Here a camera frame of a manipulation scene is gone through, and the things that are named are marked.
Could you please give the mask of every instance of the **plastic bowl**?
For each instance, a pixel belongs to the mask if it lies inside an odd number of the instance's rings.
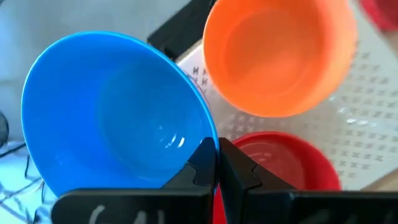
[[[347,1],[218,0],[203,49],[209,76],[229,103],[256,116],[284,117],[338,87],[356,41]]]
[[[215,124],[186,74],[153,47],[112,32],[58,40],[22,94],[27,147],[60,196],[79,188],[156,189]]]
[[[217,186],[213,201],[213,224],[227,224],[220,186]]]
[[[338,175],[329,160],[296,136],[260,132],[236,139],[233,144],[296,189],[341,190]]]
[[[380,29],[385,31],[398,30],[398,1],[361,0],[360,3]]]

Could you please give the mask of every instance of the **black clamp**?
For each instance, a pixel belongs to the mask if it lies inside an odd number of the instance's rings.
[[[220,139],[220,183],[229,224],[398,223],[396,192],[299,191]]]
[[[175,60],[202,38],[215,1],[191,0],[147,38],[148,44]]]
[[[208,224],[213,219],[216,147],[204,139],[184,168],[161,189],[80,189],[63,195],[53,224]]]

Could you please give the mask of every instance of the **white pegboard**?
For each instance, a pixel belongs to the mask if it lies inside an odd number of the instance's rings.
[[[178,64],[196,81],[218,134],[236,139],[255,131],[300,136],[332,161],[343,188],[360,190],[398,168],[398,60],[380,33],[351,2],[359,40],[351,70],[339,90],[316,108],[289,118],[260,118],[237,110],[215,91],[199,45]]]

